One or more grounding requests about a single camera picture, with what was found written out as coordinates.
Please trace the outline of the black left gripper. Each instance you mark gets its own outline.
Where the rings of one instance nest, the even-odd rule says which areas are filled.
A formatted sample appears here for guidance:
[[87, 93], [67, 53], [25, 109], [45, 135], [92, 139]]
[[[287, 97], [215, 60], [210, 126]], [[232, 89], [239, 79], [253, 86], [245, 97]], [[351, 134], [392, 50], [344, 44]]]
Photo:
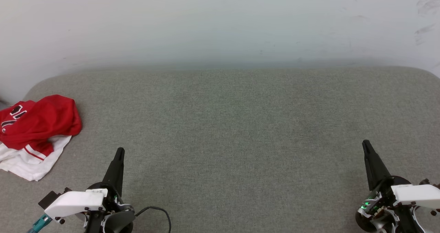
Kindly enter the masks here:
[[131, 233], [134, 207], [122, 201], [125, 150], [119, 147], [102, 182], [93, 184], [86, 192], [103, 194], [99, 209], [87, 209], [84, 213], [85, 233]]

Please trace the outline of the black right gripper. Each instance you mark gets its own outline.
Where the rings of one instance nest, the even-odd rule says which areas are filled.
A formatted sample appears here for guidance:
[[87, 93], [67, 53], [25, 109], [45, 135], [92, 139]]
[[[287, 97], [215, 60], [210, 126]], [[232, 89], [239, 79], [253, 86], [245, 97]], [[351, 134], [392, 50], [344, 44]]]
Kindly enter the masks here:
[[368, 233], [424, 233], [416, 218], [419, 206], [398, 203], [393, 189], [412, 184], [404, 178], [391, 176], [369, 140], [363, 140], [364, 163], [371, 191], [356, 212], [356, 223]]

